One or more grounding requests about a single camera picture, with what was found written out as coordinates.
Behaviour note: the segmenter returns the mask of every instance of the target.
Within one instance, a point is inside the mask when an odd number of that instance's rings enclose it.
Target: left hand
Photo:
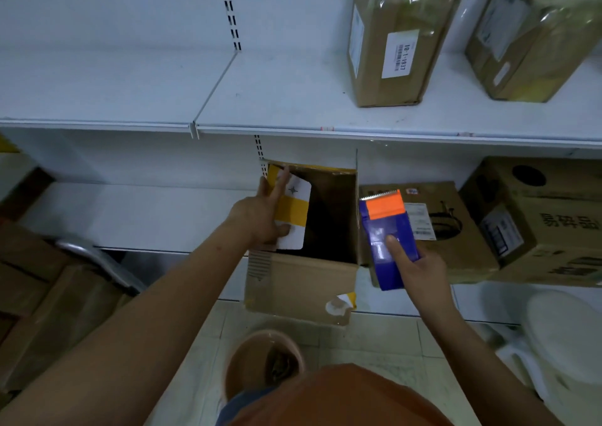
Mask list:
[[[277,226],[274,222],[278,200],[284,194],[289,179],[290,171],[286,167],[270,192],[270,186],[262,176],[257,194],[232,206],[226,223],[235,223],[242,227],[242,231],[248,232],[252,237],[251,247],[275,241],[290,231],[290,225]]]

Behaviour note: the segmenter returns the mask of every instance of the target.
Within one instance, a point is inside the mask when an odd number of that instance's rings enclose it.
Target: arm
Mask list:
[[[0,424],[143,424],[173,378],[245,252],[288,232],[276,227],[285,172],[271,194],[237,202],[226,221],[0,412]]]
[[[456,309],[441,257],[420,250],[412,263],[397,240],[387,237],[403,283],[439,343],[458,383],[483,426],[562,426],[463,320]]]

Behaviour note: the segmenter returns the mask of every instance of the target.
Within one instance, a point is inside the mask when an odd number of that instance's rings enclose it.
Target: blue package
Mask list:
[[[403,288],[402,276],[399,274],[395,260],[387,250],[385,238],[389,234],[395,236],[412,262],[420,258],[407,212],[372,220],[365,200],[359,202],[359,212],[370,243],[374,271],[380,289],[387,291]]]

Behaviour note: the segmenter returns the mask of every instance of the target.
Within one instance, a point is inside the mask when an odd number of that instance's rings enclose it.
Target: tile floor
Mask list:
[[[500,336],[471,323],[492,347]],[[220,408],[222,369],[231,348],[245,335],[272,328],[294,338],[310,369],[352,362],[407,385],[430,399],[456,426],[479,425],[441,349],[420,318],[354,313],[346,328],[248,312],[238,301],[217,301],[146,426],[213,426]],[[508,366],[528,386],[518,361]],[[560,377],[546,367],[560,407],[551,407],[568,426],[602,424],[602,389]]]

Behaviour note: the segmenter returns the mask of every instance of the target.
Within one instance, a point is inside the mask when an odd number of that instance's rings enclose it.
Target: right hand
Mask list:
[[[412,263],[394,236],[387,236],[385,243],[402,275],[410,299],[423,318],[437,318],[456,312],[447,279],[447,266],[438,253],[418,246],[420,259]]]

